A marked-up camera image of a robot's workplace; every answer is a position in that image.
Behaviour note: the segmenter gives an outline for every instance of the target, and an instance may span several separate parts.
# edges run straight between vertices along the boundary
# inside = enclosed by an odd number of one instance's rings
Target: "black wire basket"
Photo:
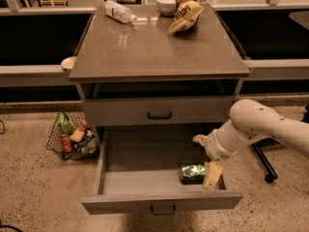
[[[71,111],[66,112],[66,115],[71,119],[74,128],[85,120],[85,116],[81,111]],[[84,160],[84,159],[94,159],[98,156],[98,146],[96,144],[95,151],[83,152],[82,150],[72,151],[71,153],[67,153],[61,144],[62,132],[57,125],[57,117],[52,126],[51,133],[49,135],[46,149],[53,151],[61,160]]]

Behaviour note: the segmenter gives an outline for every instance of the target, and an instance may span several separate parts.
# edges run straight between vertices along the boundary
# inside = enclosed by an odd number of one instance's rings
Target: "countertop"
[[[167,35],[173,17],[156,5],[129,6],[138,20],[123,24],[97,8],[70,72],[74,82],[248,76],[249,70],[205,4],[194,31]]]

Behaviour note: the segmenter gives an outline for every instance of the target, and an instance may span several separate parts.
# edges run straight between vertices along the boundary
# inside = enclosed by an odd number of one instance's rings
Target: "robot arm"
[[[196,135],[193,141],[206,147],[212,160],[224,160],[239,148],[272,138],[309,159],[309,125],[280,116],[256,101],[236,102],[230,120],[208,136]]]

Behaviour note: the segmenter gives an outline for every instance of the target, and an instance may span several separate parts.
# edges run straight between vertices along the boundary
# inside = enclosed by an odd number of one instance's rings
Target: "drawer handle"
[[[150,112],[148,112],[147,118],[150,120],[169,120],[172,118],[172,112],[169,112],[167,116],[153,116]]]
[[[170,213],[156,213],[154,211],[154,206],[151,206],[151,212],[155,216],[171,216],[171,215],[173,215],[176,212],[176,206],[173,205],[173,210]]]

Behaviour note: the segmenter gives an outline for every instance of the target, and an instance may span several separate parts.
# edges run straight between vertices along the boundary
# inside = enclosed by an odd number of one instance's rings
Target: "floor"
[[[69,0],[70,6],[101,2]],[[265,101],[295,120],[301,120],[308,103],[308,99]],[[6,129],[0,134],[2,224],[24,232],[308,231],[309,159],[284,147],[265,150],[279,175],[272,184],[265,182],[266,171],[249,148],[225,162],[229,188],[243,193],[234,210],[90,216],[81,200],[93,194],[97,161],[63,162],[45,149],[56,115],[63,110],[80,107],[76,102],[0,103],[0,120]]]

